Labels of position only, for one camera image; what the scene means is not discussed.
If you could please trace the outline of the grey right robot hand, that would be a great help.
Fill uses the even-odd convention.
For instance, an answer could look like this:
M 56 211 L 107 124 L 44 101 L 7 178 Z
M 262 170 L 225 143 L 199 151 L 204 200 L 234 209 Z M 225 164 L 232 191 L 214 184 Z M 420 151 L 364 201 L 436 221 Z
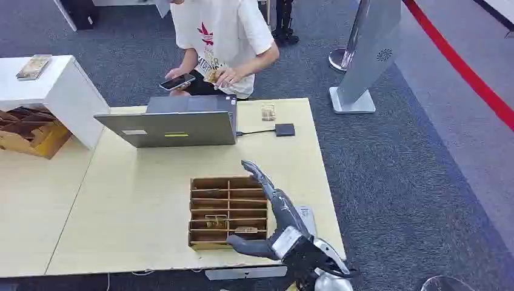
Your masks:
M 261 185 L 265 197 L 272 206 L 276 229 L 269 238 L 264 240 L 251 241 L 243 239 L 238 235 L 229 235 L 226 242 L 232 246 L 236 252 L 243 255 L 268 258 L 277 261 L 280 257 L 272 249 L 272 245 L 287 227 L 294 227 L 307 238 L 311 238 L 311 234 L 290 198 L 281 189 L 276 188 L 268 176 L 254 162 L 242 160 L 241 165 L 246 171 L 250 172 L 252 178 Z

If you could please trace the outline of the person's right hand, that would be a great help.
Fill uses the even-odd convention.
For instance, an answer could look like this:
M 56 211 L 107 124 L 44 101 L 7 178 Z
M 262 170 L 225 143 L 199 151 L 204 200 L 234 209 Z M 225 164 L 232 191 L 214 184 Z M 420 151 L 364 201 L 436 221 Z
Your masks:
M 165 79 L 166 81 L 161 84 L 161 87 L 170 92 L 183 91 L 195 80 L 190 74 L 190 70 L 183 68 L 171 69 Z

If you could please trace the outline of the person's left hand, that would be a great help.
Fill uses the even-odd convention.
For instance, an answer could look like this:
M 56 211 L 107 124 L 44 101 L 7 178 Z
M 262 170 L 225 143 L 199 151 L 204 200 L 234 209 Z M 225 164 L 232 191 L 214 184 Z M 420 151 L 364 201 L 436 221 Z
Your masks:
M 245 74 L 241 68 L 221 67 L 215 73 L 216 82 L 214 85 L 216 88 L 231 87 L 243 77 L 245 77 Z

